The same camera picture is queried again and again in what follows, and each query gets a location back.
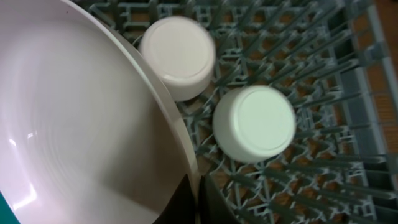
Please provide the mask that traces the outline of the pink plate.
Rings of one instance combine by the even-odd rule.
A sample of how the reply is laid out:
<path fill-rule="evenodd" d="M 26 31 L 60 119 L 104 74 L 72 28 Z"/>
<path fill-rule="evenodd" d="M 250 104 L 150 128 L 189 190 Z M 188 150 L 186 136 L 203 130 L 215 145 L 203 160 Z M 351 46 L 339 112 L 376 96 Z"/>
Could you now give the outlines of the pink plate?
<path fill-rule="evenodd" d="M 1 2 L 1 195 L 20 223 L 194 213 L 198 166 L 166 87 L 71 1 Z"/>

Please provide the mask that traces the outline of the white bowl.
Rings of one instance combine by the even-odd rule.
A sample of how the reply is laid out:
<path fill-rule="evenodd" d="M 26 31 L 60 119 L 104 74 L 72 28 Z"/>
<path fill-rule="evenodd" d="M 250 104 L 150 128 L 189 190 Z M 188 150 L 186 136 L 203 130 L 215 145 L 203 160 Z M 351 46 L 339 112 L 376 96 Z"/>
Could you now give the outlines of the white bowl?
<path fill-rule="evenodd" d="M 296 131 L 295 112 L 288 99 L 269 86 L 231 90 L 213 113 L 213 135 L 230 158 L 257 163 L 288 148 Z"/>

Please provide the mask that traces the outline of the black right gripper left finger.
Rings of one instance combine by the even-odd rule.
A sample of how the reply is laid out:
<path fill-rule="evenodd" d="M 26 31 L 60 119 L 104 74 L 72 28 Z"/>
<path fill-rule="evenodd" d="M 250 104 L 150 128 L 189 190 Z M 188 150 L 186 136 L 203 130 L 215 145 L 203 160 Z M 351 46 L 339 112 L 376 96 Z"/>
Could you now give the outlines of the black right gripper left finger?
<path fill-rule="evenodd" d="M 195 222 L 195 198 L 188 175 L 185 175 L 167 206 L 153 224 L 195 224 Z"/>

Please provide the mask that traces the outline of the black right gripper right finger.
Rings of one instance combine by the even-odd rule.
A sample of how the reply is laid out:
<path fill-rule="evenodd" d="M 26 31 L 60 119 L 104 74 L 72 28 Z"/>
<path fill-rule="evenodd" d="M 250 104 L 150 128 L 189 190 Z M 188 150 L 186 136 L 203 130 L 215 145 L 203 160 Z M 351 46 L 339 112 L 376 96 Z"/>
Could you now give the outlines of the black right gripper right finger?
<path fill-rule="evenodd" d="M 209 175 L 200 180 L 198 211 L 201 224 L 240 224 Z"/>

